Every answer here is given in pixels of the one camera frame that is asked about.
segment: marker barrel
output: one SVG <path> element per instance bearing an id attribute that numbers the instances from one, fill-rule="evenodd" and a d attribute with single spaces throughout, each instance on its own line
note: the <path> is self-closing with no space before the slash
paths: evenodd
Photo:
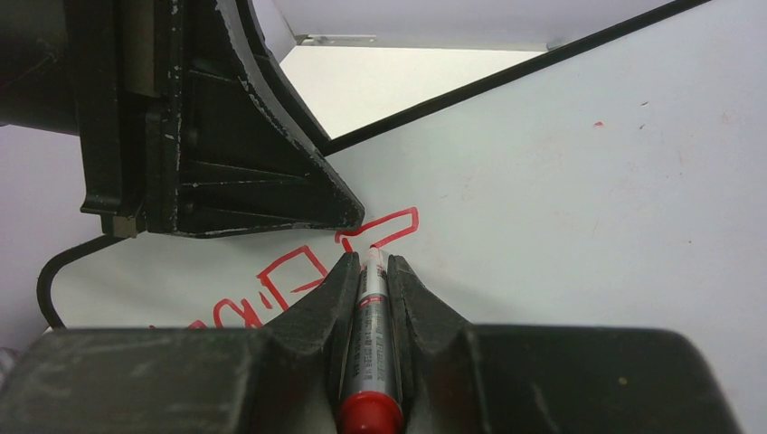
<path id="1" fill-rule="evenodd" d="M 341 386 L 341 434 L 396 434 L 402 429 L 386 264 L 383 253 L 365 255 L 355 318 Z"/>

